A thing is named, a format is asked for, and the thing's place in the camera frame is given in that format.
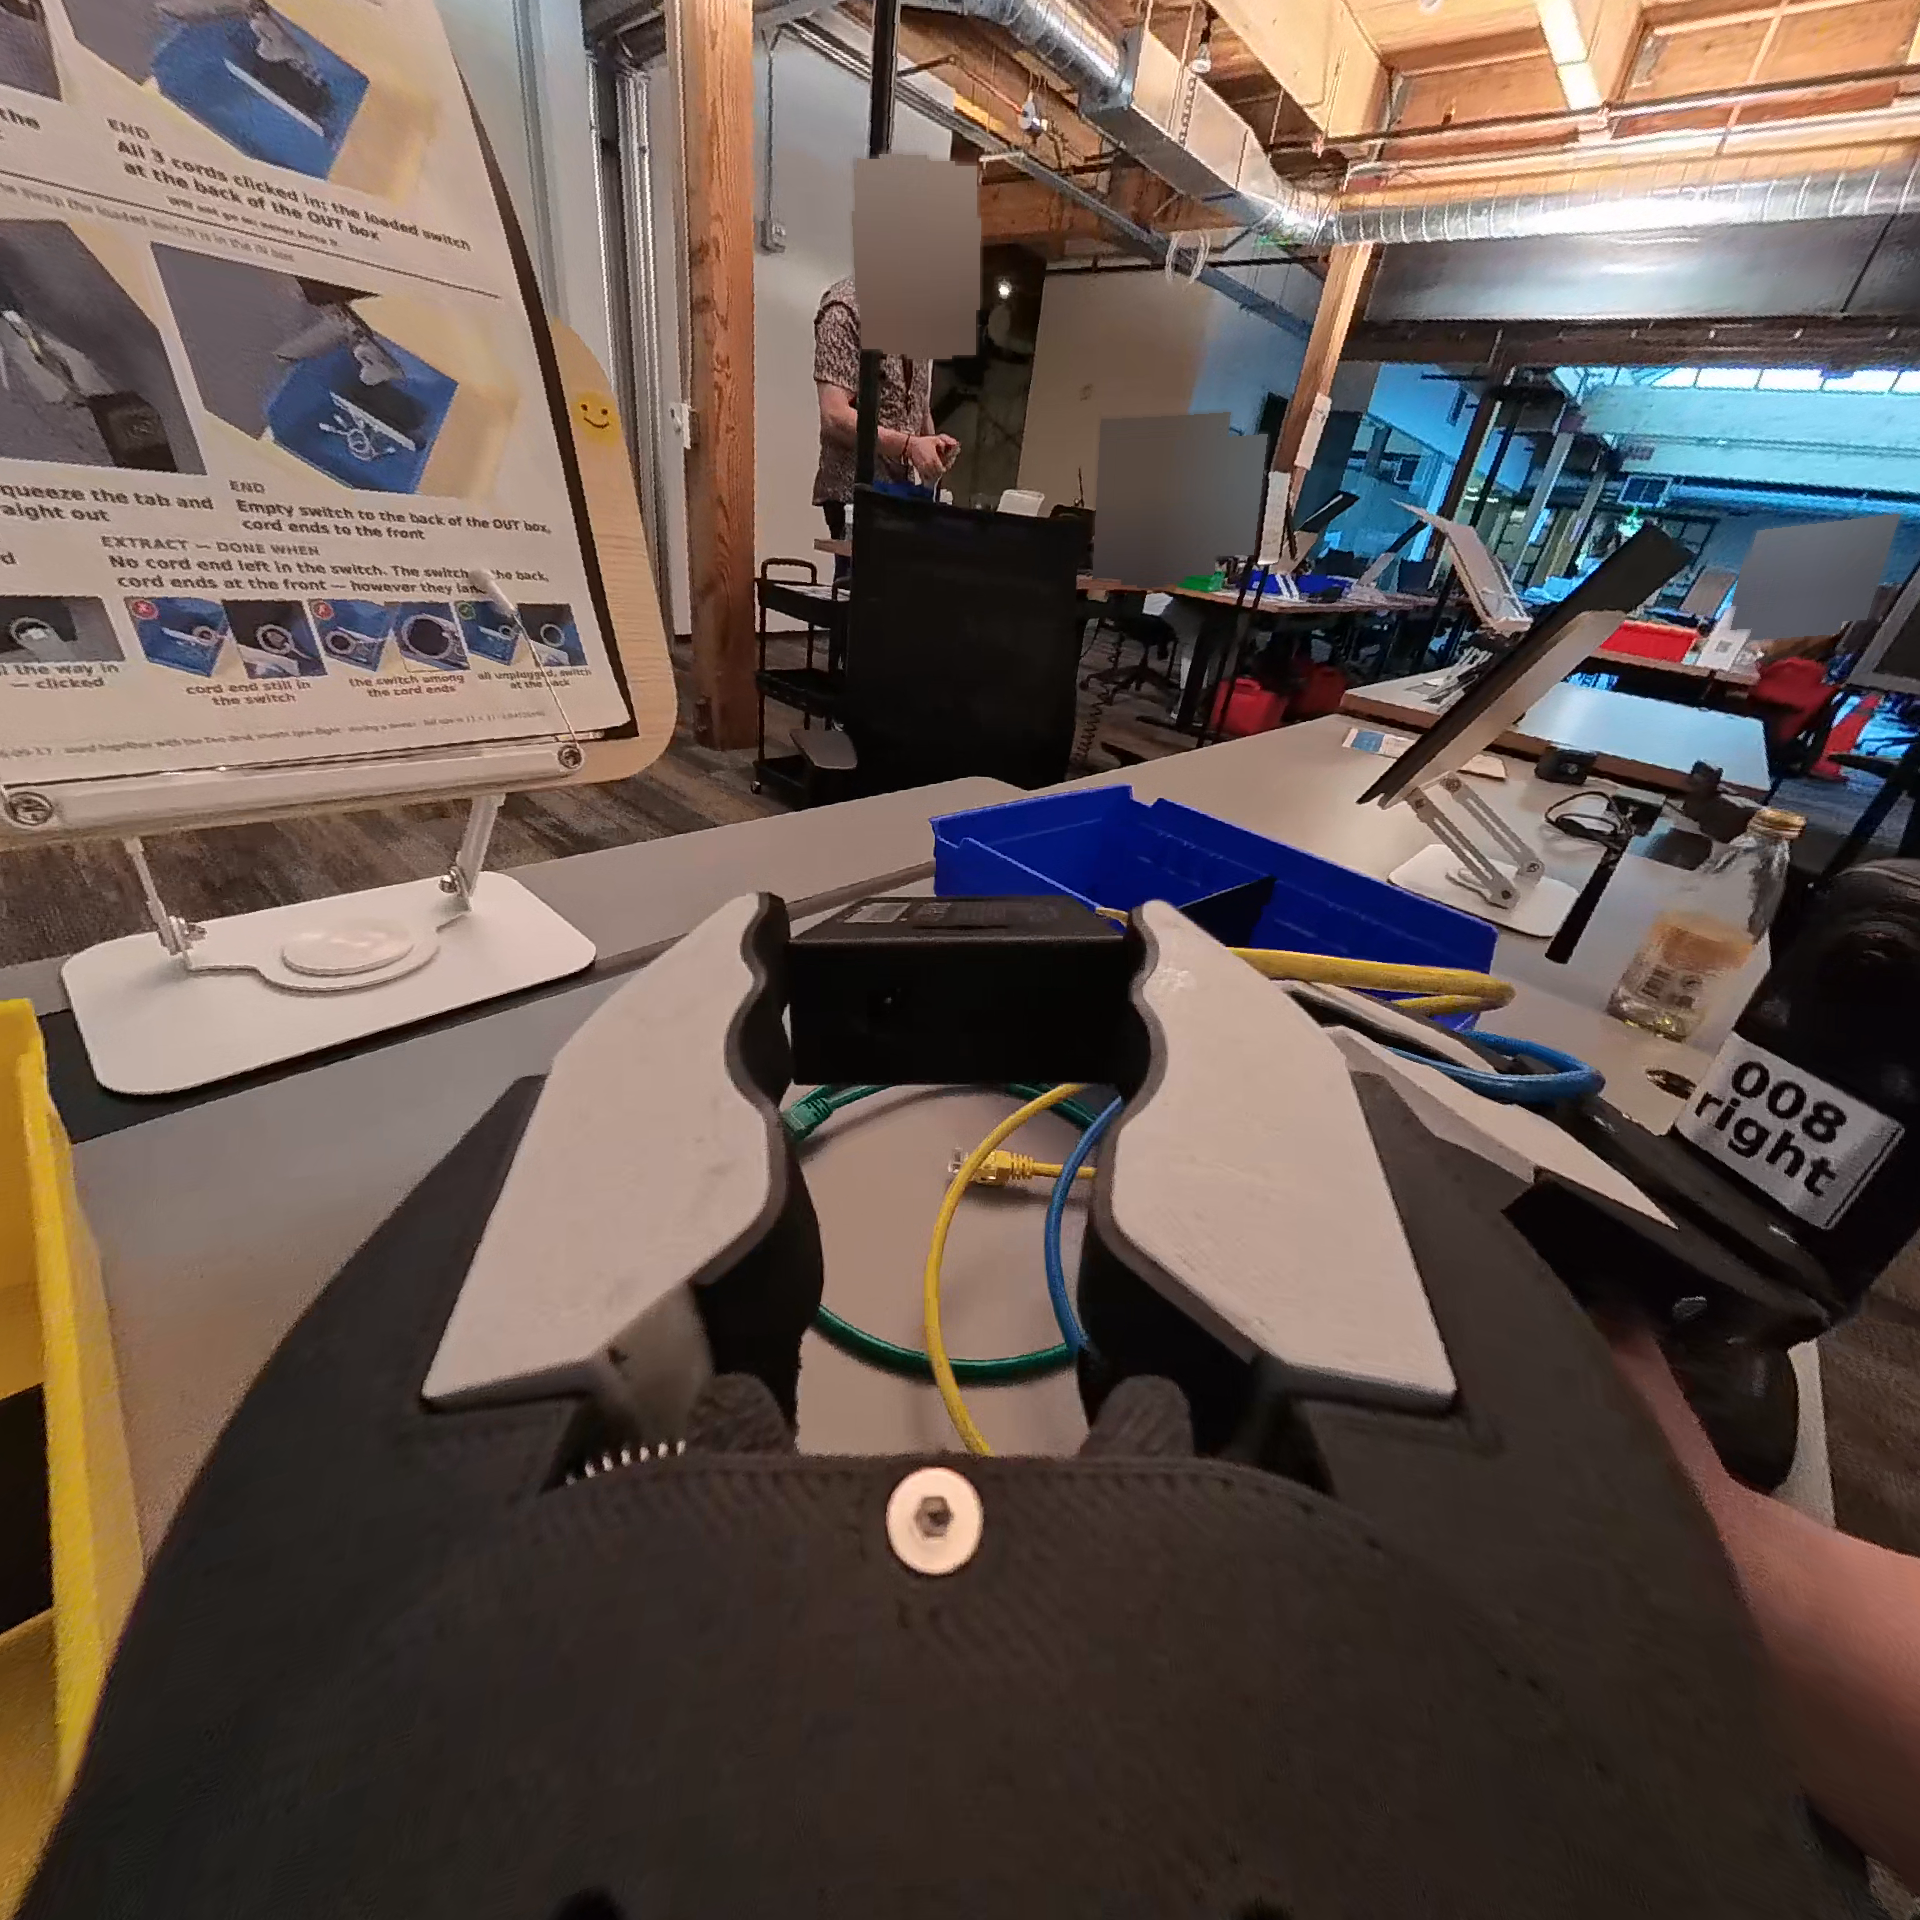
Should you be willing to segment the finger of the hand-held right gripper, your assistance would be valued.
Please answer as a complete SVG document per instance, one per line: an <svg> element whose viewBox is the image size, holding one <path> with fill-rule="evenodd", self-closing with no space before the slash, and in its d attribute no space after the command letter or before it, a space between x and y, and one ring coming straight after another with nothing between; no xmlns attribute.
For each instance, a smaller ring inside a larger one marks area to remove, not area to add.
<svg viewBox="0 0 1920 1920"><path fill-rule="evenodd" d="M1398 1006L1366 992L1310 981L1283 981L1280 989L1325 1029L1358 1033L1386 1049L1409 1054L1430 1064L1458 1068L1463 1072L1505 1069L1505 1056L1498 1050L1478 1046L1437 1018L1406 1015Z"/></svg>
<svg viewBox="0 0 1920 1920"><path fill-rule="evenodd" d="M1472 1092L1439 1068L1405 1057L1354 1029L1334 1025L1329 1034L1350 1057L1354 1076L1382 1076L1400 1090L1430 1134L1461 1145L1525 1181L1547 1169L1666 1228L1674 1224L1671 1215L1632 1180L1544 1112Z"/></svg>

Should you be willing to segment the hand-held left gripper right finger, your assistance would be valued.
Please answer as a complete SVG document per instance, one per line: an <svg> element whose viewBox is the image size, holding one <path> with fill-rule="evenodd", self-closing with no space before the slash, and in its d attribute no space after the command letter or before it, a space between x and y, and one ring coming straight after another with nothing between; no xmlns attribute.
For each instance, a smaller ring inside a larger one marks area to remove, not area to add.
<svg viewBox="0 0 1920 1920"><path fill-rule="evenodd" d="M1343 1046L1177 906L1130 934L1080 1255L1086 1405L1170 1378L1221 1452L1287 1401L1446 1421L1456 1369Z"/></svg>

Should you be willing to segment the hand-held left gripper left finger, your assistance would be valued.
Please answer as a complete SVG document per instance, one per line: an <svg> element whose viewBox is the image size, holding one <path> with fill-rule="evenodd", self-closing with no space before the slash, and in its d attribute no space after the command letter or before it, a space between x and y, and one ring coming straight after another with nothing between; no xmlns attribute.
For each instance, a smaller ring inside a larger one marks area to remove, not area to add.
<svg viewBox="0 0 1920 1920"><path fill-rule="evenodd" d="M438 1413L569 1401L664 1453L793 1453L826 1248L783 1119L779 967L679 952L560 1046L423 1376Z"/></svg>

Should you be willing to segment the black network switch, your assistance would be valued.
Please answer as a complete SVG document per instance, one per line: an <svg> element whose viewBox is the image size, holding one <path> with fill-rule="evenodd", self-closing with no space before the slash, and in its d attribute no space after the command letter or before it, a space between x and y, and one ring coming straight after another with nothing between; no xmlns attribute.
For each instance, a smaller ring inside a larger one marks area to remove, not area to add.
<svg viewBox="0 0 1920 1920"><path fill-rule="evenodd" d="M879 896L787 949L806 1085L1098 1084L1143 938L1069 896Z"/></svg>

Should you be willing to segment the blue plastic bin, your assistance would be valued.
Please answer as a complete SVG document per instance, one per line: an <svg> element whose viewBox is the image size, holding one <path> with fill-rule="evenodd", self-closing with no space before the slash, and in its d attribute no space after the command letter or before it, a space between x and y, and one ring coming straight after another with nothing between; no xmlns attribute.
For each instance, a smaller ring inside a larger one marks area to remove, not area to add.
<svg viewBox="0 0 1920 1920"><path fill-rule="evenodd" d="M1514 999L1498 930L1280 839L1128 784L953 812L934 820L938 896L1069 896L1125 921L1275 876L1251 952L1283 981L1358 989L1417 1017L1470 1022Z"/></svg>

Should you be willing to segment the yellow plastic bin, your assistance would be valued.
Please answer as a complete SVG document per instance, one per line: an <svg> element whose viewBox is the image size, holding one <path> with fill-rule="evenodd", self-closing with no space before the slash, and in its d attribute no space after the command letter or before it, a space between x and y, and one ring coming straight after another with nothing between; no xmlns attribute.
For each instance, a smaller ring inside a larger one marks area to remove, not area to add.
<svg viewBox="0 0 1920 1920"><path fill-rule="evenodd" d="M33 1879L142 1580L98 1246L24 999L2 1006L2 1898Z"/></svg>

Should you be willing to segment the person's right hand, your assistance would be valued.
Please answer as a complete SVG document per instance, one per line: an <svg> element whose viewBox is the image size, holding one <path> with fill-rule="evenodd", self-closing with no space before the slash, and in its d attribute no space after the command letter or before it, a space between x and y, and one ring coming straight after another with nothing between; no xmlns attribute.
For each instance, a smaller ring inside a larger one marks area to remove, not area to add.
<svg viewBox="0 0 1920 1920"><path fill-rule="evenodd" d="M1919 1890L1919 1562L1747 1487L1656 1334L1601 1320L1726 1550L1768 1655L1793 1770L1867 1860Z"/></svg>

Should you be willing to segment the glass bottle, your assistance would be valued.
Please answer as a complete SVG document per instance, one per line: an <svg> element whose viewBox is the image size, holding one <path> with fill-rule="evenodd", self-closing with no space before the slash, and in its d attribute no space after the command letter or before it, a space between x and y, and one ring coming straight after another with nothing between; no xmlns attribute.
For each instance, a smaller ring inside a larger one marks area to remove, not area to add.
<svg viewBox="0 0 1920 1920"><path fill-rule="evenodd" d="M1677 881L1625 962L1607 1015L1665 1039L1691 1039L1722 982L1769 933L1785 898L1793 846L1807 828L1799 812L1762 807L1734 841L1713 842Z"/></svg>

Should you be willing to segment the black board on white stand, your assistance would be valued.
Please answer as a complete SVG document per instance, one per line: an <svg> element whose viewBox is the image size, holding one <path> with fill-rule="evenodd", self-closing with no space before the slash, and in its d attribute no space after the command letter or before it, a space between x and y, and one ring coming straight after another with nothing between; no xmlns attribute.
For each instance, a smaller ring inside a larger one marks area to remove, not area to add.
<svg viewBox="0 0 1920 1920"><path fill-rule="evenodd" d="M1366 807L1409 808L1432 836L1393 871L1395 885L1530 938L1560 933L1578 892L1547 877L1544 852L1480 793L1467 766L1690 561L1663 528L1639 528L1361 793Z"/></svg>

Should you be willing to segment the black rolling cart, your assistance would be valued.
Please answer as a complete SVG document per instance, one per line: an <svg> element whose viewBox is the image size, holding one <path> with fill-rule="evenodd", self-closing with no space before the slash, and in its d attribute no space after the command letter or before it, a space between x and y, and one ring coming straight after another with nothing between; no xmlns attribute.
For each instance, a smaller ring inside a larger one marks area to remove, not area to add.
<svg viewBox="0 0 1920 1920"><path fill-rule="evenodd" d="M754 788L793 808L835 804L857 784L846 719L850 590L816 559L765 559L758 574Z"/></svg>

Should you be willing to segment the printed instruction sheet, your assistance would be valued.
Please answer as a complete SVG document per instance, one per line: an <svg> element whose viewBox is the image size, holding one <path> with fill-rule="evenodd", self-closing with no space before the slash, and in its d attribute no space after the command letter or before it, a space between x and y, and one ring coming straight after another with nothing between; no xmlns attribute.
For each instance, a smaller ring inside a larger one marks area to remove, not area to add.
<svg viewBox="0 0 1920 1920"><path fill-rule="evenodd" d="M6 784L625 735L438 4L6 4Z"/></svg>

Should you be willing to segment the silver ventilation ductwork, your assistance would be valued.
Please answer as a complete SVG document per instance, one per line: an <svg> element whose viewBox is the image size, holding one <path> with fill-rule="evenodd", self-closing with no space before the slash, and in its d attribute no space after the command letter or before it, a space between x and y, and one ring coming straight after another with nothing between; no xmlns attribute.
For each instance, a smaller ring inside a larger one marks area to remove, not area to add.
<svg viewBox="0 0 1920 1920"><path fill-rule="evenodd" d="M1465 193L1369 197L1283 178L1257 133L1149 28L1109 33L1077 4L934 4L1014 37L1069 84L1080 114L1181 197L1285 247L1480 244L1523 238L1703 232L1907 216L1919 209L1915 154L1785 169L1785 157L1656 153L1632 164L1578 164L1557 176L1507 173Z"/></svg>

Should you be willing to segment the black handled tool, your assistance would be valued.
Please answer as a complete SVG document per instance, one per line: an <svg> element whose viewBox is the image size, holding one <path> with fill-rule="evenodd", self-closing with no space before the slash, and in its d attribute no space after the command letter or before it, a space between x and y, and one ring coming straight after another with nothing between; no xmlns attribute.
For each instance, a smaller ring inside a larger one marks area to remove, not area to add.
<svg viewBox="0 0 1920 1920"><path fill-rule="evenodd" d="M1625 852L1639 836L1639 829L1629 814L1609 814L1607 817L1599 814L1550 814L1546 825L1601 849L1590 877L1585 877L1576 893L1569 917L1561 921L1546 949L1547 965L1567 967L1573 962L1579 944L1585 941L1590 926L1601 909L1601 900L1605 898L1605 892L1609 889Z"/></svg>

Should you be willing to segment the wooden support post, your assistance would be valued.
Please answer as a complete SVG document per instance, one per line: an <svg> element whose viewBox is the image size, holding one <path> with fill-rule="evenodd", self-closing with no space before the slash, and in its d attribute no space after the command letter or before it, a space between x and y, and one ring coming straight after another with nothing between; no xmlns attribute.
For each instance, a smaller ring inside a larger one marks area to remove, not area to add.
<svg viewBox="0 0 1920 1920"><path fill-rule="evenodd" d="M1334 247L1313 317L1303 367L1287 401L1272 469L1296 497L1334 412L1334 381L1361 312L1379 242Z"/></svg>

